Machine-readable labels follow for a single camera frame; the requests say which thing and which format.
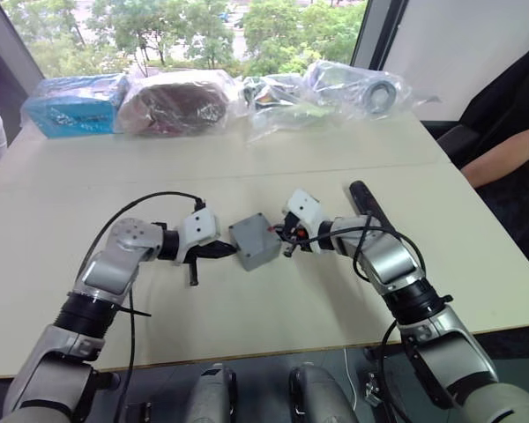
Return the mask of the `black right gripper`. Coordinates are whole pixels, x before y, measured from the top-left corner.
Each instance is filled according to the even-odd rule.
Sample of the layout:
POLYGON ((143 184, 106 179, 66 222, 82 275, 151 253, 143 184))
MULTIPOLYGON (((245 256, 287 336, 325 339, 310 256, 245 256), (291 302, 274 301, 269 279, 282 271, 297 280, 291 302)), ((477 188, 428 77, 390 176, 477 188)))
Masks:
POLYGON ((297 241, 304 241, 309 238, 307 230, 301 225, 299 218, 292 212, 286 215, 284 224, 277 224, 275 226, 275 232, 286 243, 282 254, 287 258, 292 257, 297 248, 297 241))

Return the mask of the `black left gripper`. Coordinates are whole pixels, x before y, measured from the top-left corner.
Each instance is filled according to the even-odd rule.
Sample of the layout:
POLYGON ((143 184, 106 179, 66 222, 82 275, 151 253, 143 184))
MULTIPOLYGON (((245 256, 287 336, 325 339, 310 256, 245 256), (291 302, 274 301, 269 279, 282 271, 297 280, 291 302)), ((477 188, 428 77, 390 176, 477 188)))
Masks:
POLYGON ((212 242, 206 246, 195 246, 190 248, 183 262, 189 266, 189 286, 198 286, 197 260, 199 258, 220 259, 233 256, 237 247, 227 242, 212 242))

